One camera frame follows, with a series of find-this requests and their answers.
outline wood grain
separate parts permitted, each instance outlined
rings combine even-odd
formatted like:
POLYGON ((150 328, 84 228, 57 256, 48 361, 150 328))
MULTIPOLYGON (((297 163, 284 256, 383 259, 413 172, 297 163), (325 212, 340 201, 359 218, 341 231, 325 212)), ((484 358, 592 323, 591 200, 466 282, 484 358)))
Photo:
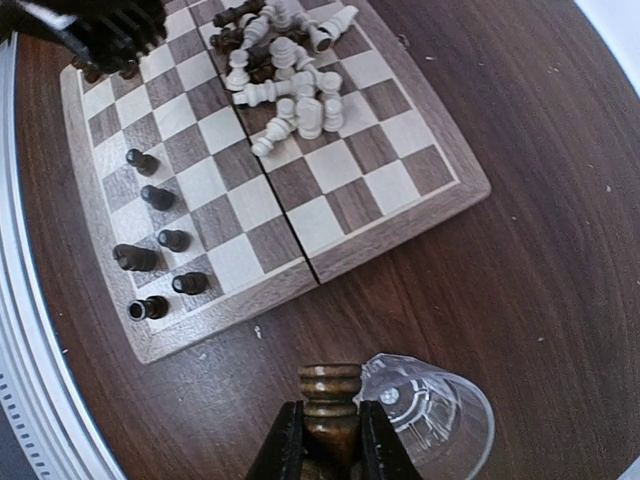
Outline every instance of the wood grain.
POLYGON ((146 367, 95 274, 81 220, 57 82, 70 57, 23 39, 18 142, 34 257, 76 381, 132 480, 242 478, 283 401, 299 398, 298 366, 379 351, 418 356, 487 393, 497 437, 482 479, 615 478, 637 456, 640 105, 631 86, 572 2, 372 4, 407 37, 492 196, 146 367))

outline folding wooden chessboard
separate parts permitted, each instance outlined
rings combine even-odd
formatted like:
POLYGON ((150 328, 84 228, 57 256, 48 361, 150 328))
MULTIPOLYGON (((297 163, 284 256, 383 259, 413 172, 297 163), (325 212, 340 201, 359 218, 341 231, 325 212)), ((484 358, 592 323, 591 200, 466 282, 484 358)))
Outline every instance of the folding wooden chessboard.
POLYGON ((89 85, 61 75, 69 146, 100 271, 137 357, 149 363, 295 298, 469 208, 489 183, 448 112, 366 0, 287 0, 319 21, 345 4, 354 25, 317 56, 339 72, 346 122, 313 141, 294 133, 258 160, 250 142, 274 104, 235 108, 224 89, 226 60, 212 51, 215 13, 238 0, 168 4, 169 37, 141 74, 89 85), (137 148, 162 162, 150 178, 125 162, 137 148), (140 188, 179 201, 152 210, 140 188), (184 253, 157 233, 187 231, 184 253), (124 272, 118 243, 156 250, 153 272, 124 272), (174 276, 204 272, 211 288, 181 296, 174 276), (169 314, 132 322, 133 299, 164 295, 169 314))

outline dark wood surface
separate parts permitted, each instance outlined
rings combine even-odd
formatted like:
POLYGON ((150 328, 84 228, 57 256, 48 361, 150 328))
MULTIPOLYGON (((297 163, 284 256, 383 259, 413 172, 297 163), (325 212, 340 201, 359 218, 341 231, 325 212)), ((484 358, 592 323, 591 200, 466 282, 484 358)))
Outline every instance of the dark wood surface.
POLYGON ((620 68, 570 1, 372 3, 407 37, 493 195, 147 367, 83 225, 57 78, 69 55, 23 39, 18 144, 34 256, 61 346, 129 478, 241 478, 282 402, 299 398, 299 365, 379 351, 487 393, 497 437, 481 478, 615 478, 640 453, 640 104, 620 68))

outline clear drinking glass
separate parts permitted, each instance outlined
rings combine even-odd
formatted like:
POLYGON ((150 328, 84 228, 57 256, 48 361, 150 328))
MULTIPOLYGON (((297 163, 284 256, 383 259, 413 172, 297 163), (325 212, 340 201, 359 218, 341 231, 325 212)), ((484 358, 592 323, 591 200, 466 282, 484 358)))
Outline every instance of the clear drinking glass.
POLYGON ((470 381, 413 357, 378 354, 359 400, 377 400, 425 479, 474 478, 495 434, 493 410, 470 381))

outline black pawn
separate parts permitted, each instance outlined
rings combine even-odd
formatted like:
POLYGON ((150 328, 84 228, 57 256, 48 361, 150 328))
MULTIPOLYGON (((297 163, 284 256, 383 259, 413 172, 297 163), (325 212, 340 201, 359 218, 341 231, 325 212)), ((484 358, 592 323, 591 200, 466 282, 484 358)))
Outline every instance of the black pawn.
POLYGON ((121 244, 113 249, 113 259, 123 270, 150 272, 158 262, 158 255, 153 250, 121 244))
POLYGON ((153 296, 146 300, 134 300, 127 307, 129 318, 141 322, 146 318, 157 320, 169 312, 169 302, 164 297, 153 296))
POLYGON ((204 273, 192 272, 175 277, 171 285, 176 293, 200 295, 209 286, 209 279, 204 273))
POLYGON ((173 206, 176 196, 168 190, 156 188, 151 185, 142 187, 140 191, 142 200, 151 205, 155 210, 165 211, 173 206))
POLYGON ((189 248, 190 238, 182 230, 162 230, 158 234, 158 243, 172 252, 180 253, 189 248))
POLYGON ((150 177, 158 170, 160 161, 156 157, 145 155, 134 148, 127 152, 127 163, 135 167, 140 175, 150 177))

